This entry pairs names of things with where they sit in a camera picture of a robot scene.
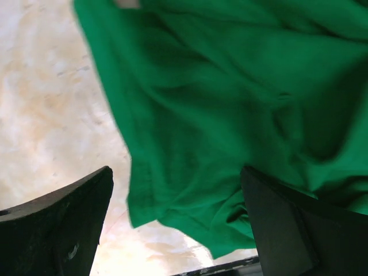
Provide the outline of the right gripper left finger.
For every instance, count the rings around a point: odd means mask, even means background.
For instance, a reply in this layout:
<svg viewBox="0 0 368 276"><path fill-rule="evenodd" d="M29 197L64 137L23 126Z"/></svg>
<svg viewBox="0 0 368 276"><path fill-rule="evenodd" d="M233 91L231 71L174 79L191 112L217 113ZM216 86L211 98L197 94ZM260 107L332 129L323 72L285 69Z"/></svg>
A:
<svg viewBox="0 0 368 276"><path fill-rule="evenodd" d="M89 275L113 191L108 166L1 211L1 275Z"/></svg>

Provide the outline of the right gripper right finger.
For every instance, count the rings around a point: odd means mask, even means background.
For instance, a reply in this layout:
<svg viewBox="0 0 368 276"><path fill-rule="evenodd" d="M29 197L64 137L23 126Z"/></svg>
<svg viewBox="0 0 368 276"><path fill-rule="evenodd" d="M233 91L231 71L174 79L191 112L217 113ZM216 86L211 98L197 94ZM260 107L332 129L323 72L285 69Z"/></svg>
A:
<svg viewBox="0 0 368 276"><path fill-rule="evenodd" d="M241 172L264 275L367 275L367 216L287 187L252 167Z"/></svg>

